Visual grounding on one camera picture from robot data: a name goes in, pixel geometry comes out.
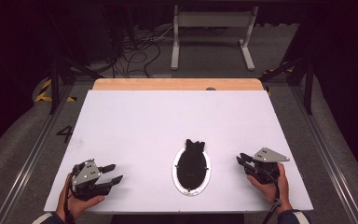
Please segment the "aluminium floor rail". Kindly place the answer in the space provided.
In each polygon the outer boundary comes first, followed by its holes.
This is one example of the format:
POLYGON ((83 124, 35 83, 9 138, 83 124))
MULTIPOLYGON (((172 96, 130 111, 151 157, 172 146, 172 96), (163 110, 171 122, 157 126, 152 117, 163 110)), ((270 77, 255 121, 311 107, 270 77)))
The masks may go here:
POLYGON ((327 173, 329 174, 337 195, 343 204, 351 224, 358 224, 358 205, 356 204, 351 194, 344 174, 332 157, 332 154, 329 151, 329 147, 323 138, 321 130, 319 129, 314 116, 312 116, 312 114, 310 114, 304 106, 304 98, 300 89, 298 87, 290 87, 290 91, 296 99, 296 103, 299 106, 301 113, 310 128, 312 136, 317 143, 318 153, 327 173))
POLYGON ((6 224, 10 218, 15 206, 17 205, 33 171, 40 158, 42 150, 45 147, 47 142, 48 135, 57 119, 59 114, 62 111, 63 105, 66 102, 69 94, 72 91, 72 85, 63 85, 62 91, 58 95, 58 104, 55 107, 55 110, 48 115, 46 122, 41 130, 41 133, 38 135, 32 150, 28 154, 27 160, 21 167, 20 172, 17 174, 14 183, 11 186, 10 192, 6 196, 4 203, 0 208, 0 224, 6 224))

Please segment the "person's right hand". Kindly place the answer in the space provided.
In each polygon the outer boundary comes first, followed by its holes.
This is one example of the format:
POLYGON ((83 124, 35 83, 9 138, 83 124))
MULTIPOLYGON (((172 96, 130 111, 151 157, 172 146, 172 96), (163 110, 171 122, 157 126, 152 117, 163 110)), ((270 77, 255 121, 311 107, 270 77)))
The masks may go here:
POLYGON ((284 166, 278 164, 280 176, 278 177, 278 186, 274 184, 260 184, 253 176, 248 175, 247 179, 249 182, 264 195, 265 199, 269 204, 274 204, 276 192, 280 192, 280 200, 282 204, 275 209, 275 212, 279 215, 280 213, 288 210, 292 210, 293 207, 289 200, 289 184, 285 174, 284 166))

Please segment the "white metal desk frame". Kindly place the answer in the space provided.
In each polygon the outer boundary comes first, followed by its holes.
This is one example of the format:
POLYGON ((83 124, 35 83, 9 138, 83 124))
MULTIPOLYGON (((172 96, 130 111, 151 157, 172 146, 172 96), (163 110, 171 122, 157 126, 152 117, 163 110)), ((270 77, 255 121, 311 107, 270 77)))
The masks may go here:
POLYGON ((255 19, 257 17, 258 7, 253 7, 247 11, 228 12, 228 11, 212 11, 212 12, 197 12, 197 11, 181 11, 179 6, 174 7, 173 14, 173 45, 172 45, 172 60, 171 69, 177 70, 179 68, 179 53, 180 53, 180 27, 244 27, 246 33, 243 39, 239 40, 241 53, 245 60, 247 69, 249 71, 255 70, 255 64, 250 54, 248 45, 250 37, 255 26, 255 19))

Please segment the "oval pearl-framed mirror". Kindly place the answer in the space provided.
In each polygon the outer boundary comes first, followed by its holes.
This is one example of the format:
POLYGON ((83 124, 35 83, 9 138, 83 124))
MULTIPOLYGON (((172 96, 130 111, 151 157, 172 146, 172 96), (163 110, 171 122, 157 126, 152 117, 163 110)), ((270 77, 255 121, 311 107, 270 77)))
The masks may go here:
POLYGON ((204 148, 204 142, 186 139, 173 159, 173 184, 185 196, 199 195, 209 184, 212 164, 204 148))

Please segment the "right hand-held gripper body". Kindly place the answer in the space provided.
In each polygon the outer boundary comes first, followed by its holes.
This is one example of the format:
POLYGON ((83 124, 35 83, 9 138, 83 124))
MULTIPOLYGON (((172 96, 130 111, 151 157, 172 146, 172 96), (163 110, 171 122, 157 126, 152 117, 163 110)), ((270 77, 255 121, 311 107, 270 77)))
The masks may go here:
POLYGON ((268 147, 262 147, 253 156, 253 161, 245 162, 245 173, 253 176, 259 183, 265 185, 274 183, 280 176, 278 162, 290 159, 268 147))

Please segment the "yellow-black floor tape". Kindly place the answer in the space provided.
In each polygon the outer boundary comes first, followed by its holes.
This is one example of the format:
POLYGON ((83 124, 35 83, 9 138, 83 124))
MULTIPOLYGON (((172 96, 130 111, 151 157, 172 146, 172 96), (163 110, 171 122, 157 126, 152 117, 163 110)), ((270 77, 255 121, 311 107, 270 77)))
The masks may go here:
POLYGON ((49 78, 45 81, 40 92, 37 94, 35 98, 37 102, 51 102, 53 100, 51 96, 46 96, 46 92, 50 85, 51 85, 51 79, 49 78))

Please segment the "black metal stand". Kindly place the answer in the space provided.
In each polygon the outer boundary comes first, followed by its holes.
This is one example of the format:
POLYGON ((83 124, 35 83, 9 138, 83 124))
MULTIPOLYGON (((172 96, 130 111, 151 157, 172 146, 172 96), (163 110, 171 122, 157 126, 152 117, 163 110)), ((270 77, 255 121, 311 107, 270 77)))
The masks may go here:
POLYGON ((308 114, 312 114, 311 111, 311 96, 312 96, 312 86, 313 86, 313 64, 309 57, 298 58, 291 62, 283 63, 278 68, 267 71, 265 75, 259 78, 261 82, 270 80, 277 75, 292 69, 290 76, 286 79, 286 82, 289 86, 298 86, 302 79, 305 79, 305 90, 304 90, 304 99, 303 104, 306 108, 308 114))
POLYGON ((50 114, 54 114, 65 100, 60 95, 60 81, 64 85, 73 85, 76 81, 72 67, 93 79, 102 78, 102 76, 86 66, 86 52, 80 46, 80 38, 69 7, 45 3, 42 8, 46 23, 46 48, 51 65, 48 76, 52 90, 50 114))

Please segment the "person's left hand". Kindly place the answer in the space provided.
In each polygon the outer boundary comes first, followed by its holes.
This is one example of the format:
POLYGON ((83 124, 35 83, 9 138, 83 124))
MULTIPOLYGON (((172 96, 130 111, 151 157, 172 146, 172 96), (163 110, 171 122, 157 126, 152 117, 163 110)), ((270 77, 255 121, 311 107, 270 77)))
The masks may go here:
POLYGON ((69 191, 66 190, 70 179, 71 179, 70 175, 67 175, 56 208, 56 214, 63 221, 65 221, 65 212, 64 212, 65 206, 72 214, 74 219, 78 219, 85 213, 87 209, 102 202, 105 199, 103 195, 95 196, 89 199, 88 201, 81 201, 76 199, 69 191))

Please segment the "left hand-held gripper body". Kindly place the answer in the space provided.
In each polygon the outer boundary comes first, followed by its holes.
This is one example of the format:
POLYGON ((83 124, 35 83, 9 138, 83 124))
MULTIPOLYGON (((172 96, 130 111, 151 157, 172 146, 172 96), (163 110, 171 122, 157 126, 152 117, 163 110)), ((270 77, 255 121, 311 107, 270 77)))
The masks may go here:
POLYGON ((98 195, 108 195, 112 188, 110 182, 96 184, 101 175, 94 159, 76 164, 70 180, 74 196, 78 200, 87 201, 98 195))

